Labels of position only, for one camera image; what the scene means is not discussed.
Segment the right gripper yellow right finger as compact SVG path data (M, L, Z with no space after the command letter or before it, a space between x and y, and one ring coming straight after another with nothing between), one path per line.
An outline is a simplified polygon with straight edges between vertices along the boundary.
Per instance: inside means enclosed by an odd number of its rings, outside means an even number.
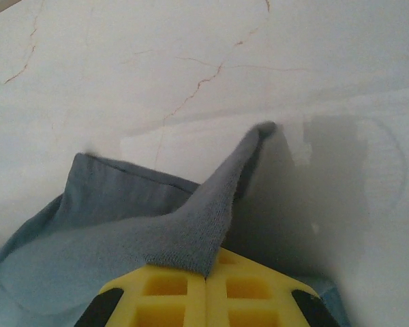
M341 327L312 287L224 248L205 285L206 327Z

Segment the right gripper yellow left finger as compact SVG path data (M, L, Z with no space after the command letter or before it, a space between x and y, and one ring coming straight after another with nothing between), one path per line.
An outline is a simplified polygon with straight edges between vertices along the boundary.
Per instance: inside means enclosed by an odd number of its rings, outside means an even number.
M74 327L206 327L205 279L146 265L109 281Z

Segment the gray t-shirt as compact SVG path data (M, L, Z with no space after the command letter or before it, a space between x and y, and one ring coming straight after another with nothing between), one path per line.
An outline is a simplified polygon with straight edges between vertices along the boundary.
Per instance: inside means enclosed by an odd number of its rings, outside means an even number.
M209 275L276 128L252 127L203 184L77 154L64 192L0 248L0 327L74 327L104 284L145 264Z

